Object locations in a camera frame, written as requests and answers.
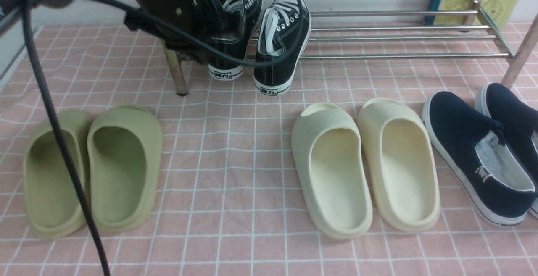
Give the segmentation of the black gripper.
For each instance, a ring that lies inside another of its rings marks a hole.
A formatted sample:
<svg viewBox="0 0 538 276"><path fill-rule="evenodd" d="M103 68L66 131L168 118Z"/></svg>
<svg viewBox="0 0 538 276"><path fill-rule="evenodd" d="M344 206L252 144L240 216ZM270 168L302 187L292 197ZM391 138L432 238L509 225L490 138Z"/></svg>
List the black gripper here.
<svg viewBox="0 0 538 276"><path fill-rule="evenodd" d="M230 28L230 16L224 10L221 0L135 1L139 4L140 11L182 29L204 44L212 45L214 37L227 33ZM163 40L167 49L186 55L201 65L207 65L216 58L215 54L181 35L131 12L126 13L124 24L130 31L141 30Z"/></svg>

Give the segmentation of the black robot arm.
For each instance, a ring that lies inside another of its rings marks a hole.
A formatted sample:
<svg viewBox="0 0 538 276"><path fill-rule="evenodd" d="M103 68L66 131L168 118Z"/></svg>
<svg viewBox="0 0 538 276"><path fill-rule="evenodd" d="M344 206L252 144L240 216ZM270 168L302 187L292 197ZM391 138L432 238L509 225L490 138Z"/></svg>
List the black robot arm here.
<svg viewBox="0 0 538 276"><path fill-rule="evenodd" d="M232 33L234 24L220 0L135 0L139 8L113 0L92 0L124 10L125 25L163 40L165 46L205 65L213 54L208 43L213 37ZM25 0L1 0L1 32L22 15ZM64 8L73 0L29 0L31 6Z"/></svg>

